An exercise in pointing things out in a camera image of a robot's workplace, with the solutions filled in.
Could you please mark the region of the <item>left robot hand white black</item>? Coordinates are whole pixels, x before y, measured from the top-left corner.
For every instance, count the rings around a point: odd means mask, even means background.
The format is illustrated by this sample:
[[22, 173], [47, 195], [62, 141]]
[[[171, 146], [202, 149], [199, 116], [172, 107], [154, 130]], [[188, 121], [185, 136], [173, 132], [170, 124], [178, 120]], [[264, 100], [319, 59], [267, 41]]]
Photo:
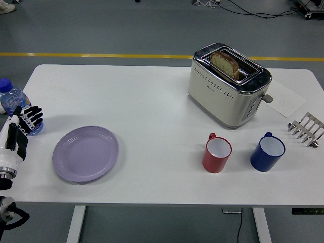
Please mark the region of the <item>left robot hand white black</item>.
[[38, 106], [17, 106], [1, 130], [1, 166], [15, 170], [27, 153], [27, 137], [43, 122], [42, 109]]

